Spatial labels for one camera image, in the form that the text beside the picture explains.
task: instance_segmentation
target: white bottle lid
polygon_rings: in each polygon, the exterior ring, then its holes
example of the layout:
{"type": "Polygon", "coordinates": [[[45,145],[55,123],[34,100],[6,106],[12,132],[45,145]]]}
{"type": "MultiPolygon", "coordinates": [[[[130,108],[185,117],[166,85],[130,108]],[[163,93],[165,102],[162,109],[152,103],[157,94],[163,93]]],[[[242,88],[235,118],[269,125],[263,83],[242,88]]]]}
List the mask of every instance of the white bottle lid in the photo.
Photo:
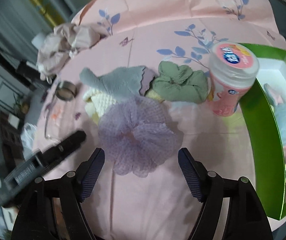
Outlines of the white bottle lid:
{"type": "Polygon", "coordinates": [[[259,61],[248,48],[222,41],[211,49],[209,69],[212,75],[228,86],[249,88],[256,80],[259,61]]]}

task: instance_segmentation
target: blue logo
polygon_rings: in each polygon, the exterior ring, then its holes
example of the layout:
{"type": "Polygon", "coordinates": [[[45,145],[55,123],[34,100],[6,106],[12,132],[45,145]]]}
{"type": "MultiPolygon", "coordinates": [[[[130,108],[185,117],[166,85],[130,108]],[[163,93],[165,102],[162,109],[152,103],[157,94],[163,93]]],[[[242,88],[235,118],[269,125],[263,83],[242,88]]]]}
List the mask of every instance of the blue logo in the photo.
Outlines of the blue logo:
{"type": "Polygon", "coordinates": [[[237,91],[235,91],[235,90],[233,90],[233,89],[230,89],[228,92],[229,92],[229,94],[231,94],[231,95],[237,95],[237,94],[239,94],[239,92],[237,92],[237,91]]]}
{"type": "Polygon", "coordinates": [[[223,54],[224,59],[232,64],[237,64],[240,62],[240,58],[238,57],[238,55],[231,53],[231,52],[226,52],[223,54]]]}

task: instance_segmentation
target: pink container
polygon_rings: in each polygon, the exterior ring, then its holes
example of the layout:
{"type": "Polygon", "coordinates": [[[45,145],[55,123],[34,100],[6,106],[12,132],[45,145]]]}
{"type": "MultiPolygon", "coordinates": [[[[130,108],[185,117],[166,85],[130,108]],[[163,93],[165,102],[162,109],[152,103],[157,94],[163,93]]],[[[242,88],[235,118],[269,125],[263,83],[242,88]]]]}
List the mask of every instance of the pink container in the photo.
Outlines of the pink container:
{"type": "Polygon", "coordinates": [[[256,56],[246,47],[233,42],[219,42],[211,49],[211,91],[208,103],[220,116],[236,111],[240,98],[253,85],[259,71],[256,56]]]}

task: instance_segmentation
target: silver screw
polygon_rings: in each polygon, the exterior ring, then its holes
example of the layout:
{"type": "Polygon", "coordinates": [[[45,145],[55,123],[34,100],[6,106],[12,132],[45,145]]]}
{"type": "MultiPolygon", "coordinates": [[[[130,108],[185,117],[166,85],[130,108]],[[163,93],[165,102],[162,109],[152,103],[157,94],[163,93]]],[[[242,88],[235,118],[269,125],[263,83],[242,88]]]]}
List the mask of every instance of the silver screw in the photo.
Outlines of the silver screw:
{"type": "Polygon", "coordinates": [[[74,171],[69,171],[69,172],[66,174],[66,176],[67,176],[68,178],[72,178],[72,177],[75,176],[75,172],[74,172],[74,171]]]}
{"type": "Polygon", "coordinates": [[[248,183],[248,182],[249,182],[249,179],[246,178],[246,177],[241,177],[241,181],[242,181],[243,183],[248,183]]]}
{"type": "Polygon", "coordinates": [[[216,177],[216,173],[214,171],[209,171],[207,174],[212,178],[216,177]]]}
{"type": "Polygon", "coordinates": [[[35,183],[40,183],[40,182],[42,182],[42,180],[43,179],[41,177],[38,177],[38,178],[35,179],[35,183]]]}

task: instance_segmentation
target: green scrunchie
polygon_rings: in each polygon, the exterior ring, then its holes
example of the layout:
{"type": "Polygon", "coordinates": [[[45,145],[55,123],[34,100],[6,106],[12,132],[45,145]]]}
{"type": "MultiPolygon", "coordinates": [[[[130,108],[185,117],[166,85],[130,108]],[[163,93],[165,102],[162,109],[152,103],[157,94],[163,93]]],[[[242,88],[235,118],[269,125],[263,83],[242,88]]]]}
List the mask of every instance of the green scrunchie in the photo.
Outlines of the green scrunchie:
{"type": "Polygon", "coordinates": [[[207,77],[202,70],[193,71],[187,65],[161,61],[160,76],[152,82],[152,88],[168,101],[202,103],[207,97],[207,77]]]}

